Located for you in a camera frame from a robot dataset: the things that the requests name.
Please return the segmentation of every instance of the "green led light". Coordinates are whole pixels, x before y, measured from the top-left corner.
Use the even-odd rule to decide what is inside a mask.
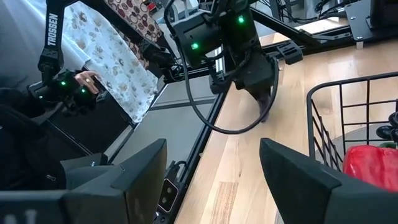
[[[199,48],[199,44],[193,43],[193,44],[191,45],[191,48],[192,48],[192,50],[196,50],[196,49]]]
[[[244,17],[243,16],[239,16],[238,17],[238,23],[240,23],[240,24],[244,23]]]

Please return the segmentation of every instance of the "wooden table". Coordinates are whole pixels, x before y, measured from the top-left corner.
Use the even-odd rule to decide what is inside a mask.
[[[346,24],[346,21],[333,22],[328,19],[301,28],[319,32],[342,24]],[[261,43],[266,45],[285,39],[283,35],[274,34],[262,37]],[[237,136],[212,132],[176,223],[275,223],[277,207],[259,160],[260,138],[268,137],[308,154],[305,107],[307,92],[325,82],[398,71],[397,52],[398,40],[389,40],[366,45],[362,50],[352,46],[309,55],[291,66],[280,65],[282,70],[277,98],[267,122]],[[343,89],[345,104],[364,103],[364,87],[364,83],[346,86]],[[337,91],[338,89],[328,88],[313,96],[332,139],[341,135]],[[398,78],[372,82],[372,101],[394,98],[398,98]],[[393,110],[394,105],[371,108],[371,119],[386,120]],[[364,119],[364,111],[358,108],[345,111],[345,122]],[[254,99],[246,91],[238,91],[232,85],[216,125],[226,129],[240,129],[258,116],[259,108]]]

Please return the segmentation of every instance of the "black sleeve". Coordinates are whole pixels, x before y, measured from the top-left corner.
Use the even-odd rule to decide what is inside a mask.
[[[13,88],[0,88],[0,104],[10,106],[29,118],[45,113],[44,107],[32,95]]]

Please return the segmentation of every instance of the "floral fabric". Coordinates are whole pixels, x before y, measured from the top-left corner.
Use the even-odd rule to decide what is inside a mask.
[[[143,24],[137,23],[136,26],[140,29]],[[157,78],[142,66],[131,46],[126,43],[126,38],[123,39],[100,13],[81,2],[65,9],[63,33],[91,57],[86,68],[98,72],[102,84],[123,110],[135,123],[141,122],[157,93]],[[137,52],[137,55],[145,65],[141,54]]]

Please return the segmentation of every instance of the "red object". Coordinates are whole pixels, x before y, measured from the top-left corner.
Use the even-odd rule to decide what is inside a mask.
[[[149,5],[147,6],[147,8],[148,8],[148,10],[152,11],[152,10],[154,10],[154,9],[156,8],[156,4],[153,3],[153,2],[151,2],[151,3],[149,3]]]
[[[380,188],[398,192],[398,150],[376,146],[348,149],[343,172]]]

